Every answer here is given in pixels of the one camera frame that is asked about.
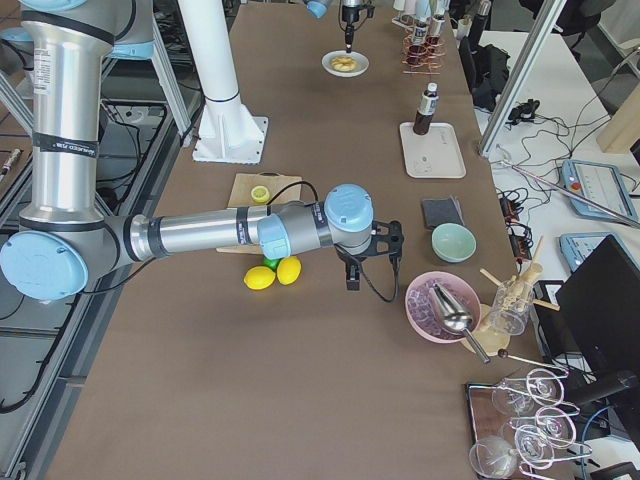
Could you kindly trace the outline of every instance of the light blue joint cap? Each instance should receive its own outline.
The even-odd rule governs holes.
[[[361,232],[371,228],[373,205],[365,189],[358,185],[344,184],[334,188],[324,202],[329,221],[345,232]]]
[[[12,27],[2,30],[0,32],[0,38],[8,42],[33,42],[33,38],[22,27]]]
[[[269,215],[258,222],[258,238],[265,257],[270,260],[291,256],[291,243],[284,223],[277,215]]]
[[[87,0],[20,0],[25,7],[39,12],[64,12],[79,7]]]
[[[37,300],[59,300],[82,290],[89,280],[80,254],[46,232],[14,234],[2,246],[0,267],[11,285]]]
[[[320,2],[314,2],[311,0],[307,3],[307,10],[316,18],[324,17],[324,14],[327,13],[327,6]]]
[[[118,60],[149,60],[153,57],[153,42],[115,45],[108,56]]]

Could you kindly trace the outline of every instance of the scoop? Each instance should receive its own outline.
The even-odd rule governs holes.
[[[438,284],[433,285],[432,297],[434,297],[434,303],[439,311],[436,317],[444,329],[454,334],[462,333],[483,363],[489,363],[491,361],[489,355],[469,331],[469,327],[473,323],[473,316],[469,311],[446,288]]]

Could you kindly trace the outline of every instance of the blue cable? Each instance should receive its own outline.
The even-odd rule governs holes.
[[[584,443],[587,440],[587,432],[589,431],[589,427],[591,426],[593,421],[597,418],[598,415],[608,410],[609,408],[611,408],[610,405],[606,407],[602,407],[596,413],[591,415],[591,417],[589,417],[589,420],[587,420],[587,423],[584,424],[584,430],[582,430],[582,438],[581,438],[582,443]],[[589,480],[588,474],[587,474],[587,462],[584,458],[580,459],[580,468],[582,470],[582,480]]]

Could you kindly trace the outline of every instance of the yellow lemon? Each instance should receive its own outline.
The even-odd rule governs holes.
[[[260,265],[250,268],[244,276],[244,284],[251,290],[263,290],[273,283],[276,274],[269,267]]]
[[[298,257],[287,257],[280,260],[278,264],[278,280],[283,285],[291,285],[300,276],[302,263]]]

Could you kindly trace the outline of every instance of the computer monitor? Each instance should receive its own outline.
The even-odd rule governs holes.
[[[562,285],[556,298],[596,377],[592,391],[600,386],[629,438],[640,448],[640,388],[607,395],[615,391],[620,372],[640,378],[640,270],[610,235]]]

